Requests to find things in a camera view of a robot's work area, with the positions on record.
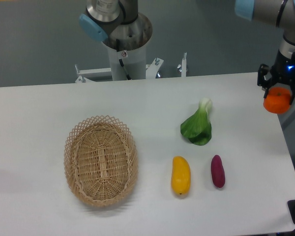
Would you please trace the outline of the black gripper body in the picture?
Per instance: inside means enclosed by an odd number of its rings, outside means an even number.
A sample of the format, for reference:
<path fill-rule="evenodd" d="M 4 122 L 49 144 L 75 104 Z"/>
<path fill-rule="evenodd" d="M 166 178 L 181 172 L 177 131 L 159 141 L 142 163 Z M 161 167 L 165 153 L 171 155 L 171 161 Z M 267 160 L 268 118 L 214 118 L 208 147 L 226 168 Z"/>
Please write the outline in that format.
<path fill-rule="evenodd" d="M 270 89 L 275 84 L 284 84 L 295 89 L 295 51 L 285 57 L 280 51 L 273 66 L 261 64 L 258 69 L 257 85 Z"/>

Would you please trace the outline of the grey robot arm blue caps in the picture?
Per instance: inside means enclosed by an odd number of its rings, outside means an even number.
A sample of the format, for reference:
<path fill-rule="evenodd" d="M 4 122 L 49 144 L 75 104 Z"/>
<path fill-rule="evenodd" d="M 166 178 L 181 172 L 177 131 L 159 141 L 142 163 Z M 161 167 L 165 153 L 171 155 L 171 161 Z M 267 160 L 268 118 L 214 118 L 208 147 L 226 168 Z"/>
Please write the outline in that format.
<path fill-rule="evenodd" d="M 265 97 L 276 84 L 290 88 L 289 102 L 295 98 L 295 0 L 238 0 L 236 15 L 284 30 L 273 66 L 262 64 L 258 86 Z M 150 20 L 138 11 L 135 0 L 89 0 L 79 17 L 83 31 L 108 50 L 114 80 L 146 79 L 146 46 L 152 36 Z"/>

